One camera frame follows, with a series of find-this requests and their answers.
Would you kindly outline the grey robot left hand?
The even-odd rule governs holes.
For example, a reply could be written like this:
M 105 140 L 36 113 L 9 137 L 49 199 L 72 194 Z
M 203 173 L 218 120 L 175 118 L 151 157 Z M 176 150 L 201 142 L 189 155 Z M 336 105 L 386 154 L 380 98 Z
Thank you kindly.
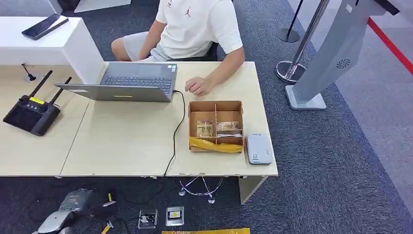
M 118 203 L 114 190 L 104 193 L 101 204 L 92 205 L 91 199 L 94 192 L 87 189 L 78 189 L 69 192 L 62 203 L 58 212 L 71 212 L 74 216 L 91 216 L 100 220 L 106 220 L 118 212 Z

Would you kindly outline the person's left hand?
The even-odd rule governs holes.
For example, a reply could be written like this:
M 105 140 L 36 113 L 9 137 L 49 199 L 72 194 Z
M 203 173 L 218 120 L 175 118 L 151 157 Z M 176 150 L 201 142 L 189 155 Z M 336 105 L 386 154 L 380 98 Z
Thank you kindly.
M 209 94 L 214 88 L 214 83 L 207 78 L 193 77 L 186 81 L 185 91 L 194 96 L 201 97 Z

